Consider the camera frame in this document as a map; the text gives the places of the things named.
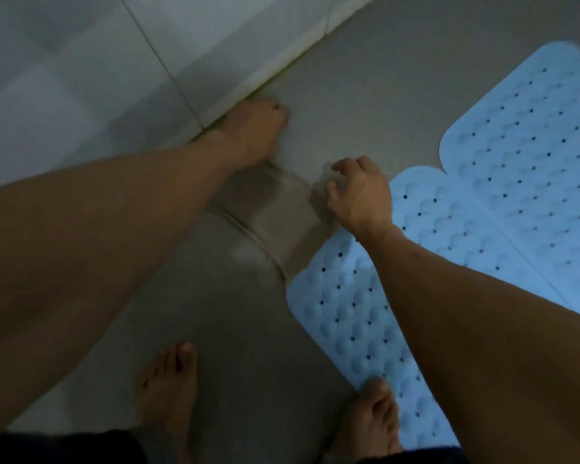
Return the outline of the person's right hand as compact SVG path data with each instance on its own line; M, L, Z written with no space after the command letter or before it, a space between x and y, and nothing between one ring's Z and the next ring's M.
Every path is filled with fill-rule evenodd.
M331 170L345 178L341 210L330 210L339 224L359 242L392 227L392 195L388 181L367 156L343 158Z

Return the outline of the person's left hand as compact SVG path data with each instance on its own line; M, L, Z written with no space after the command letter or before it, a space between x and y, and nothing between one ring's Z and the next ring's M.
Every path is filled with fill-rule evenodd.
M238 102L224 116L219 131L231 142L232 159L237 169L269 160L275 153L280 135L261 134L261 100Z

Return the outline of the grey cloth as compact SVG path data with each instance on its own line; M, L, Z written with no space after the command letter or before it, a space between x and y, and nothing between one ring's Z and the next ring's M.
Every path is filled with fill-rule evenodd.
M324 188L269 161L231 176L209 209L263 249L278 266L286 286L337 229Z

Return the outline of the person's right forearm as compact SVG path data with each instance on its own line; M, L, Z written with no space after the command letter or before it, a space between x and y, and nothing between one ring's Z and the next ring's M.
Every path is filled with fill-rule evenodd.
M580 314L449 262L392 223L352 234L469 464L580 464Z

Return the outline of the light blue bath mat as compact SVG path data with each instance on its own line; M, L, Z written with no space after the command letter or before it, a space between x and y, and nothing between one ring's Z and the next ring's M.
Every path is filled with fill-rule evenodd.
M390 181L393 223L450 262L580 314L580 46L540 47L444 133L439 155L442 171L415 166ZM355 389L388 381L403 447L459 445L347 231L323 244L286 299Z

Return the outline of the person's right foot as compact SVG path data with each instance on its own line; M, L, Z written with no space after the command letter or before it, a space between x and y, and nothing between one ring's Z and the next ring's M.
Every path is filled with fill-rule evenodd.
M388 382L370 379L343 415L323 462L356 464L402 453L399 431L399 407Z

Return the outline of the person's foot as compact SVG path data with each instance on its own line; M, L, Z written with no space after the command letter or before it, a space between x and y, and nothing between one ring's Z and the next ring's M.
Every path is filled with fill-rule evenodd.
M323 462L356 464L402 453L399 431L399 407L388 382L370 379L343 415Z
M148 464L192 464L189 430L198 389L198 356L192 343L160 351L137 384L139 424L131 432Z

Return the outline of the person's left foot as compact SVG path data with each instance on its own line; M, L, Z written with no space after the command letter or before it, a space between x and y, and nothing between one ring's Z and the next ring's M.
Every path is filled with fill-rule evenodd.
M137 384L139 424L131 432L148 464L192 464L189 430L198 389L198 356L192 343L160 351Z

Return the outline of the dark shorts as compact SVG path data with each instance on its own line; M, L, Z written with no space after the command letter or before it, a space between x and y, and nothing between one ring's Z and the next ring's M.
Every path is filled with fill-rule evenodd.
M0 464L179 464L188 457L168 433L139 426L62 436L0 433ZM381 458L320 455L318 464L469 464L459 447L403 451Z

